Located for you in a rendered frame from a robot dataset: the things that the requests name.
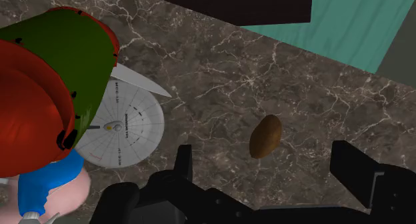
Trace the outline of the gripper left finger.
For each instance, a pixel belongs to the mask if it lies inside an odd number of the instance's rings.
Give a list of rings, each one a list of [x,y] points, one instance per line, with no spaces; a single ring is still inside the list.
[[[89,224],[128,224],[134,208],[168,201],[189,224],[250,224],[254,210],[218,189],[202,189],[192,182],[190,145],[180,145],[174,168],[152,174],[143,188],[122,182],[101,194]]]

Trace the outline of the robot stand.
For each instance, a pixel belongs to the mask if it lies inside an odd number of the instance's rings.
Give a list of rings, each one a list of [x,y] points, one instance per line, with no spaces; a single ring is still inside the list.
[[[308,23],[312,0],[164,0],[236,26]]]

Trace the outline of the toy figure with red hat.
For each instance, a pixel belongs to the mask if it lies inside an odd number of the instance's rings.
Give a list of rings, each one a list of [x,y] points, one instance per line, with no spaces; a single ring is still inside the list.
[[[85,202],[91,180],[75,146],[118,54],[114,32],[73,7],[0,28],[0,224],[53,224]]]

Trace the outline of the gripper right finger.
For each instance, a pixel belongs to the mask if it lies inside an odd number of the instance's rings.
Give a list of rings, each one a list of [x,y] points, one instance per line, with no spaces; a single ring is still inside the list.
[[[372,224],[416,224],[416,172],[378,163],[344,140],[332,142],[330,172],[370,210]]]

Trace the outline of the brown potato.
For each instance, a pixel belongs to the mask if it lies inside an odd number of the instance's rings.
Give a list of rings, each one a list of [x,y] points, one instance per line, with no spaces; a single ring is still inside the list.
[[[254,159],[268,156],[279,146],[282,130],[282,123],[276,115],[265,116],[250,136],[250,156]]]

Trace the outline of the white saucer spaceship model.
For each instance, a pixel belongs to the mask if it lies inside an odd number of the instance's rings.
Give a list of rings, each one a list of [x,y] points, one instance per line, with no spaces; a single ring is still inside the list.
[[[156,150],[165,120],[153,95],[171,95],[120,63],[111,76],[99,108],[75,150],[94,165],[115,169],[135,165]]]

